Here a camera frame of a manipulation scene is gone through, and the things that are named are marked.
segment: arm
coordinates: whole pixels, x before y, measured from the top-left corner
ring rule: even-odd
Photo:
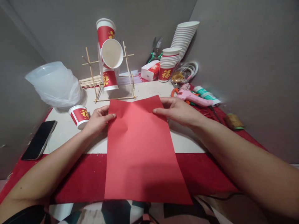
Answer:
[[[230,178],[263,207],[299,219],[299,171],[251,144],[224,125],[208,119],[176,97],[164,97],[165,115],[190,127]]]
[[[0,205],[0,223],[27,207],[48,203],[90,142],[116,116],[107,115],[108,109],[108,105],[96,109],[83,131],[39,161],[17,182]]]

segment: smartphone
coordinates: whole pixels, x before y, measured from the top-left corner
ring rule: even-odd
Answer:
[[[21,160],[38,160],[47,145],[50,134],[54,131],[57,121],[45,121],[37,130]]]

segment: hand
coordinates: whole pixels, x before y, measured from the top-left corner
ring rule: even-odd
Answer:
[[[196,109],[177,97],[162,97],[160,99],[164,109],[156,108],[153,112],[169,117],[183,126],[192,128],[196,125],[200,125],[206,118]]]
[[[109,105],[95,109],[86,126],[84,127],[83,132],[89,136],[98,136],[103,128],[107,125],[108,121],[116,117],[116,114],[108,114],[108,110]]]

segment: glue stick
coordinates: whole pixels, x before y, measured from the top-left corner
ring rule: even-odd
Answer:
[[[212,100],[213,101],[212,107],[218,106],[219,104],[222,103],[219,99],[214,97],[213,94],[211,94],[210,92],[208,92],[206,89],[202,88],[201,86],[194,87],[193,91],[196,92],[197,94],[200,94],[200,97],[203,99]]]

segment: forearm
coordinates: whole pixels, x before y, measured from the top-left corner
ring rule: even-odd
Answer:
[[[50,196],[91,140],[85,132],[76,134],[32,167],[14,186],[8,197],[39,200]]]
[[[244,192],[272,211],[298,216],[297,169],[211,119],[192,129]]]

